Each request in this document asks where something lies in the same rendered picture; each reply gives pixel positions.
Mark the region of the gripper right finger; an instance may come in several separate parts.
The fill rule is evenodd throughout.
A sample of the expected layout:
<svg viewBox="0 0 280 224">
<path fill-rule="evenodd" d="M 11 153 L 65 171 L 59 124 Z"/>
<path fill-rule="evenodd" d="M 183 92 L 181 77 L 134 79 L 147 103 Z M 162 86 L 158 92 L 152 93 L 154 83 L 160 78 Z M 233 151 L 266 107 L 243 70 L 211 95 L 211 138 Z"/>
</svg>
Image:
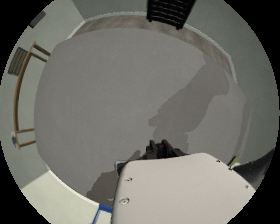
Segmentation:
<svg viewBox="0 0 280 224">
<path fill-rule="evenodd" d="M 183 153 L 180 149 L 173 149 L 166 139 L 162 140 L 161 143 L 164 145 L 163 159 L 185 156 L 185 153 Z"/>
</svg>

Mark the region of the grey clamp slide with handwheel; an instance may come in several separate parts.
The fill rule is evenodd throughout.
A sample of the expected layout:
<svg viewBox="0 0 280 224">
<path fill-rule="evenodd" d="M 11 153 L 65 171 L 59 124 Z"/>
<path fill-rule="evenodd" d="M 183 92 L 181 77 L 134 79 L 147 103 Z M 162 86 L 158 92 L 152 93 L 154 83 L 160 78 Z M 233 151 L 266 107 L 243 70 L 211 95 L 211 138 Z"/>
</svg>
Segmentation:
<svg viewBox="0 0 280 224">
<path fill-rule="evenodd" d="M 164 145 L 162 143 L 157 143 L 156 144 L 158 150 L 157 150 L 157 158 L 158 159 L 163 159 L 163 152 L 164 152 Z M 123 163 L 124 161 L 116 161 L 116 165 L 118 163 Z"/>
</svg>

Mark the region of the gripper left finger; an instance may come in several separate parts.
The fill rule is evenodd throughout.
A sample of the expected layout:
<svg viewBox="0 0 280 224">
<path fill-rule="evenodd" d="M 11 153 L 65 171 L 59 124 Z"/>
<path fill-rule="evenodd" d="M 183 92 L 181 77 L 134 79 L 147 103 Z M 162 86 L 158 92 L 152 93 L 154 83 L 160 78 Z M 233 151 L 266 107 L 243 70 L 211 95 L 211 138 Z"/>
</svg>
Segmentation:
<svg viewBox="0 0 280 224">
<path fill-rule="evenodd" d="M 150 140 L 150 145 L 146 146 L 146 155 L 136 159 L 136 160 L 149 160 L 149 159 L 157 159 L 157 146 L 153 140 Z M 121 169 L 123 166 L 128 162 L 118 163 L 117 164 L 117 171 L 118 176 L 120 174 Z"/>
</svg>

